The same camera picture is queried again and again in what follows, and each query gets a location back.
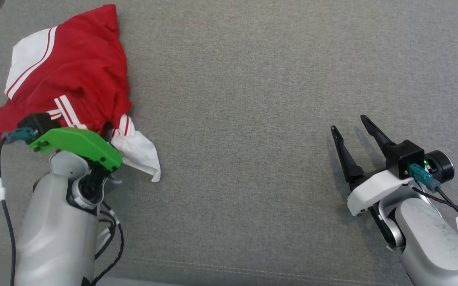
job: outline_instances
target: white stripe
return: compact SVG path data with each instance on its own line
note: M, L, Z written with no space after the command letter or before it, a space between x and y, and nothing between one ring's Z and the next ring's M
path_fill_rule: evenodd
M37 31L20 40L12 49L12 67L8 73L5 94L29 67L38 63L47 53L49 29Z
M127 134L125 134L126 136L134 136L135 135L135 125L132 121L132 119L128 117L128 127L127 127Z
M68 113L68 116L72 120L73 125L80 129L87 129L87 126L84 124L81 124L79 119L77 118L77 114L75 114L75 110L73 110L73 107L70 104L68 97L66 95L62 95L60 96L60 101L65 106L66 112Z
M54 115L54 114L58 114L58 113L61 113L59 109L53 109L53 110L49 110L47 111L47 113L49 115Z
M40 60L34 67L32 67L31 69L29 69L26 73L23 74L23 76L18 80L17 83L15 83L14 87L12 87L12 89L10 90L10 92L8 93L8 98L12 99L13 96L15 95L15 92L17 92L17 90L19 89L19 87L24 83L24 80L27 79L27 77L34 71L36 70L37 67L39 67L41 64L43 64L43 62L45 62L45 60L47 60L47 58L49 58L50 54L52 53L52 48L54 47L54 38L55 38L55 35L56 35L56 28L57 27L54 27L50 30L50 35L49 35L49 49L47 49L47 52L45 54L45 56L42 58L42 60Z
M60 103L60 100L58 98L54 98L54 102L56 103L56 106L61 110L61 114L63 114L63 118L65 119L65 121L67 122L67 125L69 127L74 127L74 125L70 122L70 120L68 119L68 116L67 114L65 113L65 110L63 109L63 107L61 106L61 103Z
M120 118L120 127L118 128L122 135L125 135L125 128L127 128L127 115L123 114Z

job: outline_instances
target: garment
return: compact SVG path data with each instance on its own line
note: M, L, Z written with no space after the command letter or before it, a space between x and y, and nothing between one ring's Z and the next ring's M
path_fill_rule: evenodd
M110 122L111 143L124 156L123 163L158 181L155 145L127 116L132 105L118 33L116 6L104 5L17 43L5 88L8 101L0 107L0 137L37 112L48 112L62 126L100 135Z

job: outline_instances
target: gray fabric surface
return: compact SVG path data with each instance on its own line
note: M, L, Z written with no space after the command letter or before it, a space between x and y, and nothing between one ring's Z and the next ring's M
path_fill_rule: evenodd
M107 200L126 231L116 277L188 285L410 285L369 215L351 217L337 125L365 170L382 167L359 121L442 150L458 203L458 1L114 0L138 130L162 180L128 167ZM11 48L106 1L7 0ZM19 232L47 157L3 150ZM440 207L453 225L454 212ZM10 251L0 209L0 253ZM103 267L116 255L105 254Z

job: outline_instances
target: teal connector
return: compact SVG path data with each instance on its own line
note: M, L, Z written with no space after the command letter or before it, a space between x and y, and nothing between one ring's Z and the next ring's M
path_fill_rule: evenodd
M26 141L36 137L33 128L17 128L12 132L5 132L1 135L1 139L5 138L5 144L14 143L15 141Z
M441 183L418 164L409 165L409 176L424 184L431 192L437 192L436 187L441 187Z

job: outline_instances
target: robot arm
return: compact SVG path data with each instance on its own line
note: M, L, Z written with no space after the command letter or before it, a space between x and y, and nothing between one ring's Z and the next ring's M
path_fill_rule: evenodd
M345 148L338 129L332 126L340 164L351 190L347 198L351 214L371 214L387 248L402 251L400 261L413 284L458 285L458 234L415 187L416 173L411 174L415 170L411 166L425 166L429 172L425 172L426 176L432 177L429 179L444 183L454 176L453 164L440 151L425 154L407 140L395 144L367 116L361 119L385 155L386 167L365 173Z
M33 114L18 126L3 134L0 147L24 140L35 152L59 150L50 157L51 172L33 186L16 243L20 255L11 286L94 286L122 253L123 240L114 263L95 277L94 262L103 251L97 253L96 243L104 184L120 167L122 156L95 132L60 128L48 114ZM104 214L111 219L111 235L118 227L122 239L113 212Z

